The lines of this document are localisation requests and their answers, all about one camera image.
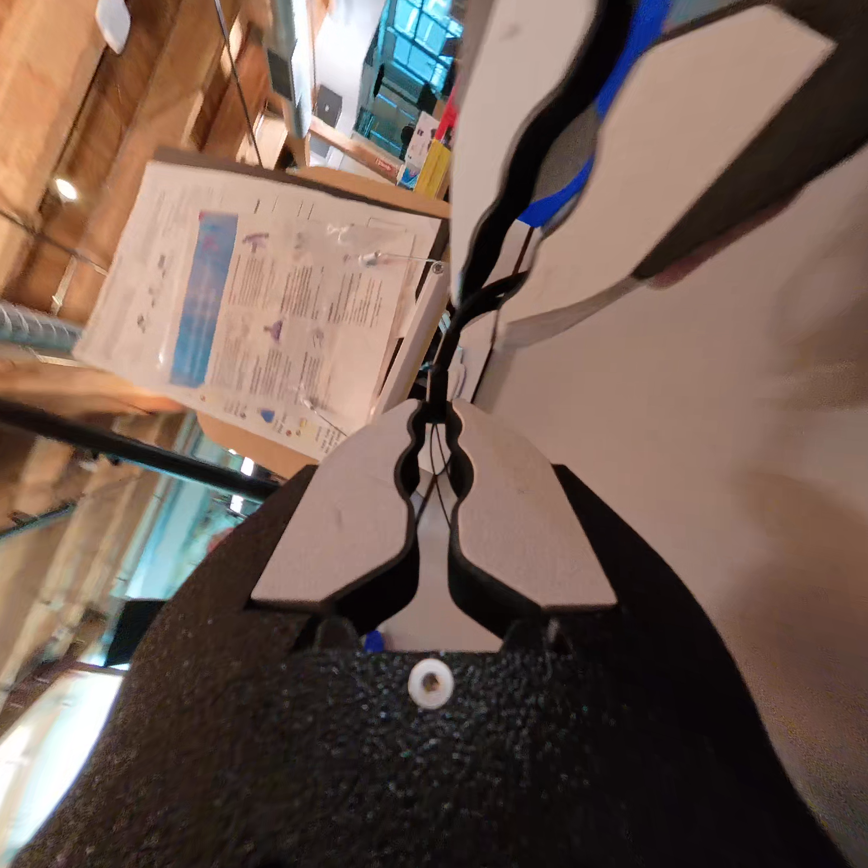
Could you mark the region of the white ceiling device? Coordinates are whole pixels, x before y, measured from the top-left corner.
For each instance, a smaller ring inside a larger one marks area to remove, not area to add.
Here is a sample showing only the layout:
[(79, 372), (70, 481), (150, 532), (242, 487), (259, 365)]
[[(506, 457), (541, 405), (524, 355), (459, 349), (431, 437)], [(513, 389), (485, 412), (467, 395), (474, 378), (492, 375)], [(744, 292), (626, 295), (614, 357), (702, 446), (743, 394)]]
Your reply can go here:
[(94, 20), (107, 47), (120, 56), (126, 48), (132, 24), (127, 3), (122, 0), (97, 1)]

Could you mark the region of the grey desk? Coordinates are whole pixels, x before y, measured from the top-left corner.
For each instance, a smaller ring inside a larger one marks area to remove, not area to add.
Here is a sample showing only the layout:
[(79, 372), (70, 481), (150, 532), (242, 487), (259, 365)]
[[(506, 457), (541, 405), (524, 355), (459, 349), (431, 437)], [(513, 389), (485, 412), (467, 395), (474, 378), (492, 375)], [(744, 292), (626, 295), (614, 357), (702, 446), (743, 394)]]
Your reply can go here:
[(476, 402), (711, 617), (802, 796), (866, 866), (866, 149), (667, 288), (491, 356)]

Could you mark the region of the black pole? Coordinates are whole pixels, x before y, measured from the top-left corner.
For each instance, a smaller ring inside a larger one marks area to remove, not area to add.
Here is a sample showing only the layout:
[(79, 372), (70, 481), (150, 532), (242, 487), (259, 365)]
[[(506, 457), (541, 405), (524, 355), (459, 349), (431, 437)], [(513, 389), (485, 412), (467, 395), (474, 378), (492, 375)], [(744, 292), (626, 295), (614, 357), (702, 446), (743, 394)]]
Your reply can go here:
[(131, 439), (111, 430), (85, 425), (45, 410), (1, 400), (1, 424), (39, 437), (95, 452), (105, 458), (132, 464), (149, 472), (190, 483), (199, 483), (227, 495), (239, 495), (263, 503), (279, 485), (171, 450)]

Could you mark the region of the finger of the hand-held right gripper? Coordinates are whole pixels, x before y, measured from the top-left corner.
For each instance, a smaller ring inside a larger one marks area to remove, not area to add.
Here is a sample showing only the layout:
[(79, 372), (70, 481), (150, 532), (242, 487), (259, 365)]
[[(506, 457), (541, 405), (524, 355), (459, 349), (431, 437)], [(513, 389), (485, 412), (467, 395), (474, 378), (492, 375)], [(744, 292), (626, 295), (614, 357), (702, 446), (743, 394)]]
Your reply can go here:
[(638, 269), (836, 43), (773, 5), (648, 51), (597, 137), (576, 207), (498, 314), (498, 346), (547, 340), (642, 284)]
[(558, 137), (627, 47), (634, 2), (494, 2), (460, 87), (451, 163), (451, 299), (486, 283)]

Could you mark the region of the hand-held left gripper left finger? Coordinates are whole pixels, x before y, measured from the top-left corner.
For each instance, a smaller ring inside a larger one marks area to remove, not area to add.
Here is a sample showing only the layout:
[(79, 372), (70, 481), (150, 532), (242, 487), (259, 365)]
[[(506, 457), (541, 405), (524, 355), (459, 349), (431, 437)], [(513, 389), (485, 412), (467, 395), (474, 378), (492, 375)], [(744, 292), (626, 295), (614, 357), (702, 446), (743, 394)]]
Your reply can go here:
[(314, 472), (259, 578), (259, 607), (340, 617), (367, 634), (418, 590), (411, 495), (421, 403), (406, 400), (344, 440)]

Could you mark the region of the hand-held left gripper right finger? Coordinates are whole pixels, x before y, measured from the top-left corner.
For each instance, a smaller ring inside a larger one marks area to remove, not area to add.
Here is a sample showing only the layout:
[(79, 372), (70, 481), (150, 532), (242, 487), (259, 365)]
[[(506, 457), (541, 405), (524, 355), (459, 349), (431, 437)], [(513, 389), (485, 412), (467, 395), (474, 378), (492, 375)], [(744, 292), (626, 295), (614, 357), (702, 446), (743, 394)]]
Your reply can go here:
[(493, 635), (614, 609), (615, 591), (548, 458), (466, 400), (448, 411), (448, 587)]

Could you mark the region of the blue storage bin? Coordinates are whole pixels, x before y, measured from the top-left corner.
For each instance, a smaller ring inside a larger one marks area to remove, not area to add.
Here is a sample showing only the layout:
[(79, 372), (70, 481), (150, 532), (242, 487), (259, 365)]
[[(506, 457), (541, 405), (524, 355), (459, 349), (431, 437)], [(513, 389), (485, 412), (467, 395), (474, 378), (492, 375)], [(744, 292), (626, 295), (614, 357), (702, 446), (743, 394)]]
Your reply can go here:
[(635, 63), (660, 37), (670, 3), (640, 1), (633, 6), (627, 39), (613, 70), (592, 103), (548, 149), (531, 201), (518, 216), (527, 226), (552, 229), (577, 202), (594, 167), (603, 121)]

